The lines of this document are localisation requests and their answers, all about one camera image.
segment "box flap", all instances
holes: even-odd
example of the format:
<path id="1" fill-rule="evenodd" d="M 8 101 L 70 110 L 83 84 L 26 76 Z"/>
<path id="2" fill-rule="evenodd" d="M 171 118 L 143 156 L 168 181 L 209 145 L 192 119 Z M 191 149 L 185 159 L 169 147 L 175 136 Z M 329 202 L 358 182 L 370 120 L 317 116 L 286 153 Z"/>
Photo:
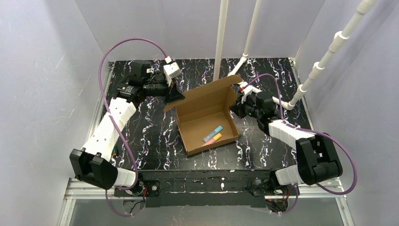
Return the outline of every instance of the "box flap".
<path id="1" fill-rule="evenodd" d="M 187 92 L 184 92 L 183 95 L 185 96 L 185 99 L 167 104 L 165 106 L 165 112 L 169 111 L 170 109 L 172 109 L 175 106 L 188 103 L 198 97 L 204 96 L 204 95 L 208 94 L 209 92 L 223 89 L 232 84 L 239 83 L 239 82 L 242 82 L 241 77 L 239 77 L 238 75 L 231 75 L 231 76 L 210 82 L 208 84 L 202 85 L 200 87 L 194 88 Z"/>

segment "orange highlighter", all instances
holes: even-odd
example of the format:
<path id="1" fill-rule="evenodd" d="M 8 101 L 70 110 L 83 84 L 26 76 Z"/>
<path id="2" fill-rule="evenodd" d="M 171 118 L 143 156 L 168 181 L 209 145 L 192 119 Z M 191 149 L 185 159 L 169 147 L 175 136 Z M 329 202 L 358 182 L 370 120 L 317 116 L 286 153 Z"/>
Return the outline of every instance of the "orange highlighter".
<path id="1" fill-rule="evenodd" d="M 212 139 L 210 139 L 209 141 L 207 141 L 206 143 L 204 143 L 201 147 L 203 146 L 207 146 L 210 144 L 213 144 L 214 142 L 216 142 L 218 139 L 220 139 L 222 137 L 222 135 L 220 133 L 214 135 L 214 137 Z"/>

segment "open cardboard box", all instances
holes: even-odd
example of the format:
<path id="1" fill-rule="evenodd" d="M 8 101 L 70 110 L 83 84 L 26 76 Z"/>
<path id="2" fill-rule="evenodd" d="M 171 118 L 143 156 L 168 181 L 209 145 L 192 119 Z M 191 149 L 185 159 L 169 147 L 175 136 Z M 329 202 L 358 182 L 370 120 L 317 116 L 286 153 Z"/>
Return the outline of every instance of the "open cardboard box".
<path id="1" fill-rule="evenodd" d="M 229 110 L 235 104 L 237 94 L 230 86 L 241 81 L 237 75 L 228 76 L 184 92 L 184 100 L 165 106 L 166 112 L 176 107 L 177 126 L 187 155 L 238 139 L 239 134 Z M 220 132 L 222 137 L 213 144 L 202 146 L 202 139 L 218 126 L 223 127 Z"/>

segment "marble pattern surface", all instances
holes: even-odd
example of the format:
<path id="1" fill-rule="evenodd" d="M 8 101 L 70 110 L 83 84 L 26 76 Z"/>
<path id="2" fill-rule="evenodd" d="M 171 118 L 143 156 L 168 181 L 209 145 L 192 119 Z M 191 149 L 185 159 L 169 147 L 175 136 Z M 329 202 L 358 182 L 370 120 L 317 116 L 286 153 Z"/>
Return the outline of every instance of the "marble pattern surface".
<path id="1" fill-rule="evenodd" d="M 227 76 L 239 59 L 222 59 L 220 76 Z M 117 61 L 112 73 L 108 98 L 116 89 L 118 81 L 130 71 L 131 61 Z M 177 78 L 180 90 L 185 92 L 213 78 L 213 59 L 176 60 L 183 71 Z M 158 69 L 164 63 L 154 61 Z M 289 101 L 297 89 L 288 58 L 248 59 L 238 71 L 243 80 L 249 81 L 262 73 L 275 76 L 281 90 L 282 99 Z M 261 90 L 277 95 L 273 81 L 262 77 L 254 82 Z M 240 137 L 238 141 L 187 157 L 182 140 L 177 131 L 176 112 L 164 112 L 164 104 L 158 97 L 148 97 L 137 109 L 123 130 L 130 147 L 136 156 L 141 170 L 209 170 L 209 169 L 271 169 L 296 164 L 295 150 L 278 139 L 266 136 L 257 126 L 256 119 L 247 116 L 239 119 L 232 113 Z M 310 128 L 301 101 L 292 111 L 284 111 L 284 117 L 292 124 Z M 118 140 L 120 155 L 113 157 L 112 163 L 118 167 L 131 169 L 132 162 L 125 147 Z"/>

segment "highlighter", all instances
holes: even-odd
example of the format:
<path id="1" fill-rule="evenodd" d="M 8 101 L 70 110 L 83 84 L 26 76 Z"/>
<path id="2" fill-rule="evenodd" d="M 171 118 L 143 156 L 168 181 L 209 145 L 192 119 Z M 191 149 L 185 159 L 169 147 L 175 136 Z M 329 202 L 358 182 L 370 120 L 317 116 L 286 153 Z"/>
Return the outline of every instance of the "highlighter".
<path id="1" fill-rule="evenodd" d="M 206 145 L 210 145 L 213 144 L 214 142 L 216 142 L 218 139 L 220 139 L 222 137 L 222 135 L 220 133 L 216 134 L 213 138 L 211 138 L 209 141 L 207 141 L 206 143 L 204 143 L 201 147 L 206 146 Z"/>
<path id="2" fill-rule="evenodd" d="M 217 133 L 219 133 L 220 131 L 222 131 L 223 127 L 222 126 L 218 126 L 216 127 L 215 130 L 213 130 L 210 134 L 208 134 L 208 136 L 204 137 L 202 140 L 206 143 L 208 142 L 210 139 L 212 139 L 212 137 L 214 137 Z"/>

